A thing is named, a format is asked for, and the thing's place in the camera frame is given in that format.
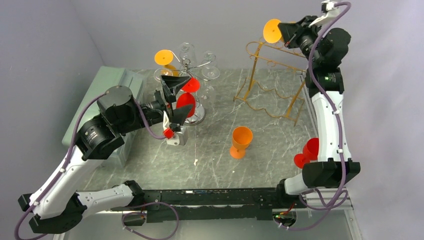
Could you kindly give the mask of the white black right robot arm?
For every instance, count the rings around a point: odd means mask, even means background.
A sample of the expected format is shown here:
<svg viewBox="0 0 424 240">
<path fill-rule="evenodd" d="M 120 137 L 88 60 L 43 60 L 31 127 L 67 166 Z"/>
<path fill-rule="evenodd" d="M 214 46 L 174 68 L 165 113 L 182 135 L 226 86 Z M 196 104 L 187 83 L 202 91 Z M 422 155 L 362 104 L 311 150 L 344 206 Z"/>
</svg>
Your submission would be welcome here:
<svg viewBox="0 0 424 240">
<path fill-rule="evenodd" d="M 317 159 L 305 163 L 301 173 L 283 180 L 284 189 L 275 194 L 276 203 L 287 208 L 295 195 L 324 187 L 342 187 L 361 171 L 352 160 L 343 123 L 344 82 L 339 65 L 348 53 L 350 34 L 342 28 L 332 28 L 319 36 L 321 27 L 311 26 L 316 16 L 305 16 L 298 22 L 278 23 L 285 47 L 298 48 L 309 57 L 314 43 L 312 63 L 307 68 L 305 84 L 317 120 Z"/>
</svg>

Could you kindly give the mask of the red plastic goblet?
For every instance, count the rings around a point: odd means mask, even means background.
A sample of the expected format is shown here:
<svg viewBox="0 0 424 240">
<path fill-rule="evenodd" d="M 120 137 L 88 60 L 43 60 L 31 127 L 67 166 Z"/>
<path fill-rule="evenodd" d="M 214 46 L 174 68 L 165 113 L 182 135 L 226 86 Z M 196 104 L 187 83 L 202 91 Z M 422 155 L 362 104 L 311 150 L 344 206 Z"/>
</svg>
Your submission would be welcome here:
<svg viewBox="0 0 424 240">
<path fill-rule="evenodd" d="M 193 109 L 190 111 L 190 114 L 187 118 L 192 117 L 195 113 L 196 99 L 194 97 L 194 93 L 196 93 L 200 87 L 200 82 L 196 78 L 191 77 L 190 80 L 182 87 L 183 94 L 180 95 L 176 101 L 177 108 L 193 104 Z"/>
<path fill-rule="evenodd" d="M 301 153 L 294 156 L 293 162 L 298 168 L 302 169 L 305 164 L 316 161 L 318 159 L 318 153 L 319 139 L 314 137 L 307 141 Z"/>
</svg>

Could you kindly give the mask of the orange plastic goblet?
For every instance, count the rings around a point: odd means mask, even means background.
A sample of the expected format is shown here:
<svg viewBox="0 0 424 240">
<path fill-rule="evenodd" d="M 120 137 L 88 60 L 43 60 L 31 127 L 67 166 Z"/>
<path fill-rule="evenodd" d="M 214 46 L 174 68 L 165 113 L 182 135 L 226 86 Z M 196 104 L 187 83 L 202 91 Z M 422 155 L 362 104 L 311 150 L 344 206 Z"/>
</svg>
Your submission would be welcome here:
<svg viewBox="0 0 424 240">
<path fill-rule="evenodd" d="M 154 61 L 156 64 L 168 69 L 172 72 L 173 76 L 178 77 L 179 71 L 175 66 L 172 65 L 172 61 L 174 60 L 175 54 L 169 49 L 159 50 L 154 55 Z"/>
<path fill-rule="evenodd" d="M 253 140 L 253 132 L 246 126 L 238 126 L 232 132 L 232 145 L 229 149 L 234 159 L 242 159 L 246 155 L 246 149 Z"/>
<path fill-rule="evenodd" d="M 279 23 L 283 23 L 283 22 L 281 22 L 277 18 L 273 18 L 273 19 L 269 20 L 265 24 L 265 26 L 263 27 L 262 35 L 263 35 L 264 40 L 267 43 L 274 44 L 274 43 L 277 43 L 279 41 L 283 42 L 282 34 L 281 34 L 280 30 L 278 29 Z"/>
</svg>

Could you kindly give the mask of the clear ribbed wine glass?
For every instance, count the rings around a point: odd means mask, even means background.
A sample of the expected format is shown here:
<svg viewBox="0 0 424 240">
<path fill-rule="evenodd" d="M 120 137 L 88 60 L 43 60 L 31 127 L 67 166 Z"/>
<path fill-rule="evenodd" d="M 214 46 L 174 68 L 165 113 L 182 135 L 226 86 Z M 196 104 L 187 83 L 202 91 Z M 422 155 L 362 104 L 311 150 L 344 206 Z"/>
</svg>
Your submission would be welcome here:
<svg viewBox="0 0 424 240">
<path fill-rule="evenodd" d="M 217 67 L 216 54 L 207 50 L 202 54 L 203 60 L 201 62 L 201 73 L 205 81 L 211 81 L 217 79 L 221 72 Z"/>
<path fill-rule="evenodd" d="M 178 47 L 179 60 L 185 67 L 196 67 L 197 58 L 195 54 L 195 46 L 189 42 L 183 42 Z"/>
</svg>

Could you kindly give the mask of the orange plastic goblet back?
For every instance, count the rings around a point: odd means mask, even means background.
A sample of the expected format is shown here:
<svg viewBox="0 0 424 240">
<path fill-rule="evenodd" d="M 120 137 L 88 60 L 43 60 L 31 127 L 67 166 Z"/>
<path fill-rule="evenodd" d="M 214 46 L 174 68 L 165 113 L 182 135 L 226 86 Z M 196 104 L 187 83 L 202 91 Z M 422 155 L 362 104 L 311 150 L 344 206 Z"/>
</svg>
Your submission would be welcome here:
<svg viewBox="0 0 424 240">
<path fill-rule="evenodd" d="M 280 30 L 278 29 L 279 23 L 283 23 L 283 22 L 281 22 L 277 18 L 273 18 L 273 19 L 269 20 L 265 24 L 265 26 L 263 27 L 262 35 L 263 35 L 264 40 L 267 43 L 274 44 L 274 43 L 277 43 L 279 41 L 283 42 L 282 34 L 281 34 Z"/>
</svg>

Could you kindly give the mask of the gold wine glass rack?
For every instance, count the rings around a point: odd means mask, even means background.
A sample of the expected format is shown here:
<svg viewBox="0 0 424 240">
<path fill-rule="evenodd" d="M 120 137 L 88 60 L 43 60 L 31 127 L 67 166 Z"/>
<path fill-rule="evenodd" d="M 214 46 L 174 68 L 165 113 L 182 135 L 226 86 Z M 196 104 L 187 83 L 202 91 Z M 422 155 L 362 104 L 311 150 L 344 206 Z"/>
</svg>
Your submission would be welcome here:
<svg viewBox="0 0 424 240">
<path fill-rule="evenodd" d="M 280 42 L 264 40 L 248 42 L 245 51 L 252 67 L 232 100 L 296 125 L 306 100 L 302 93 L 305 71 L 294 64 L 301 63 L 305 57 L 299 50 L 287 49 Z"/>
</svg>

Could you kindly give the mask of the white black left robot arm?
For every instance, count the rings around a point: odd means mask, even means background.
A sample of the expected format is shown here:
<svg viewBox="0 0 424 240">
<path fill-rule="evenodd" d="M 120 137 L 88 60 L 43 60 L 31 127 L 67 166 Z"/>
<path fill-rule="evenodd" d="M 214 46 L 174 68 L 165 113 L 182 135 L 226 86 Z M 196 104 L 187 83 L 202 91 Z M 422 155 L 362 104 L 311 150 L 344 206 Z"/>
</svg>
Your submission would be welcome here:
<svg viewBox="0 0 424 240">
<path fill-rule="evenodd" d="M 18 203 L 26 215 L 32 214 L 29 226 L 36 238 L 65 233 L 84 218 L 113 208 L 137 210 L 145 202 L 142 188 L 134 180 L 101 191 L 78 192 L 81 181 L 118 148 L 124 136 L 139 129 L 164 125 L 161 139 L 183 133 L 186 118 L 194 110 L 190 103 L 173 108 L 178 92 L 190 81 L 189 76 L 161 77 L 161 91 L 154 101 L 139 103 L 131 89 L 116 85 L 95 97 L 99 114 L 82 122 L 76 120 L 64 159 L 48 180 L 34 193 L 23 194 Z"/>
</svg>

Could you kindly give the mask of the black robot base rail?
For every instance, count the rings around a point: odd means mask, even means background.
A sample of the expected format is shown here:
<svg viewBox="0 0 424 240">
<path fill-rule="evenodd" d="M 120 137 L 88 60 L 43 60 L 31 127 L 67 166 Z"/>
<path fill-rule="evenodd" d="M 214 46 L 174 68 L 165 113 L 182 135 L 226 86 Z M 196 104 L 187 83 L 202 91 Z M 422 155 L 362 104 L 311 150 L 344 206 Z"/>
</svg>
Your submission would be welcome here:
<svg viewBox="0 0 424 240">
<path fill-rule="evenodd" d="M 272 221 L 280 212 L 303 209 L 298 195 L 288 195 L 281 186 L 222 189 L 145 190 L 133 207 L 114 211 L 142 210 L 147 223 L 175 220 L 256 219 Z"/>
</svg>

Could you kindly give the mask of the red plastic goblet back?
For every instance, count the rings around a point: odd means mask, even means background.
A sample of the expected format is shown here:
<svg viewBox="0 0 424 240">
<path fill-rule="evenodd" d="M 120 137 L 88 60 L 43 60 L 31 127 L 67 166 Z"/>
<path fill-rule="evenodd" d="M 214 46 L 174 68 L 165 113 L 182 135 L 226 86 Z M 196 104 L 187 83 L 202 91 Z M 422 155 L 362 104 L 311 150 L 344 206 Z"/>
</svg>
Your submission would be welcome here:
<svg viewBox="0 0 424 240">
<path fill-rule="evenodd" d="M 193 109 L 190 111 L 190 114 L 187 118 L 192 117 L 195 113 L 196 99 L 194 97 L 194 93 L 196 93 L 200 87 L 200 82 L 196 78 L 191 77 L 190 80 L 182 87 L 183 94 L 180 95 L 176 101 L 177 108 L 193 104 Z"/>
</svg>

